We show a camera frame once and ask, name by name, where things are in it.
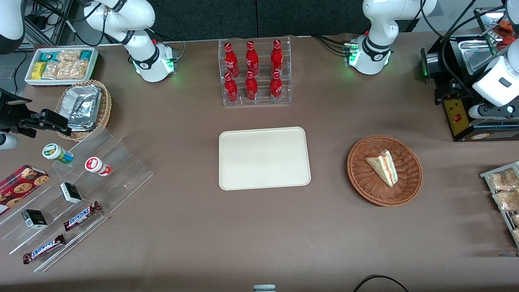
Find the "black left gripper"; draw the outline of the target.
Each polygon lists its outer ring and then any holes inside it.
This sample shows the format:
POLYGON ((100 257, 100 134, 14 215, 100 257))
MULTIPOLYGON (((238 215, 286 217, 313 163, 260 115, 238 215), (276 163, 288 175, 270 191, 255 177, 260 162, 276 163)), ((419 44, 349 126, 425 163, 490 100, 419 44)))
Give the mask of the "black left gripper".
POLYGON ((451 79, 446 82, 447 88, 436 87, 435 89, 435 105, 441 105, 446 101, 460 101, 466 107, 472 107, 477 104, 477 96, 471 90, 465 89, 457 81, 451 79))

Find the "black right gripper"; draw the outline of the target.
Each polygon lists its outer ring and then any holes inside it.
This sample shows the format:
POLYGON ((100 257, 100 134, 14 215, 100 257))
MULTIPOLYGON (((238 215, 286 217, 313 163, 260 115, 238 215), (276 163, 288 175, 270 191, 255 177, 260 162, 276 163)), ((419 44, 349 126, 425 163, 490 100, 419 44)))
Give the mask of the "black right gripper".
POLYGON ((32 102, 1 89, 0 129, 3 132, 18 133, 28 138, 35 138, 37 129, 51 131, 69 131, 68 119, 49 109, 39 113, 30 111, 26 104, 32 102))

